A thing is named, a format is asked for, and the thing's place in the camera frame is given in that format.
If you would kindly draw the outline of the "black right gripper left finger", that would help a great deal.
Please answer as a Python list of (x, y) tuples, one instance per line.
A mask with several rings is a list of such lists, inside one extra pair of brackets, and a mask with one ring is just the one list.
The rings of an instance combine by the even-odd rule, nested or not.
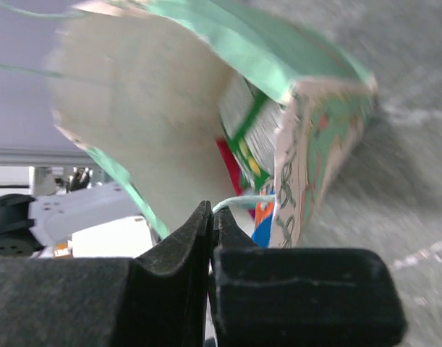
[(0, 257), (0, 346), (202, 346), (212, 210), (132, 258)]

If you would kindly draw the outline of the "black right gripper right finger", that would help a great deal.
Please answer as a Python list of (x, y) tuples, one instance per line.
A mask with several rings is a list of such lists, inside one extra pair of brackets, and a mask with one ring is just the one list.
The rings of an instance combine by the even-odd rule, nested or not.
[(407, 319), (367, 249), (259, 247), (230, 209), (214, 216), (211, 317), (220, 346), (396, 346)]

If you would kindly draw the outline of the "green snack packet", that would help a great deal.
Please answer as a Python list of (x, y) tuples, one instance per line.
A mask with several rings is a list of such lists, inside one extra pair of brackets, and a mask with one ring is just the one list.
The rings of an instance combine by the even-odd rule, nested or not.
[(273, 178), (276, 129), (282, 125), (285, 108), (240, 74), (232, 75), (218, 102), (227, 144), (256, 191)]

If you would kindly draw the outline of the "green white paper bag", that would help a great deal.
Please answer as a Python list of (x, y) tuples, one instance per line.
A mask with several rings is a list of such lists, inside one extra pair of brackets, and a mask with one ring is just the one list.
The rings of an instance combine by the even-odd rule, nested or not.
[(84, 1), (51, 19), (61, 29), (41, 74), (56, 128), (162, 236), (199, 201), (233, 200), (218, 148), (232, 75), (286, 107), (273, 178), (252, 189), (256, 203), (275, 194), (271, 247), (297, 245), (373, 112), (377, 82), (358, 60), (238, 1)]

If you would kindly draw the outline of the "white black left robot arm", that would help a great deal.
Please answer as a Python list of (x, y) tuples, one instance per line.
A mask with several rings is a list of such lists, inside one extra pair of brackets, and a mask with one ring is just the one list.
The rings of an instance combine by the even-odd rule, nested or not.
[(130, 216), (142, 213), (114, 182), (59, 195), (2, 195), (0, 257), (30, 257), (77, 231)]

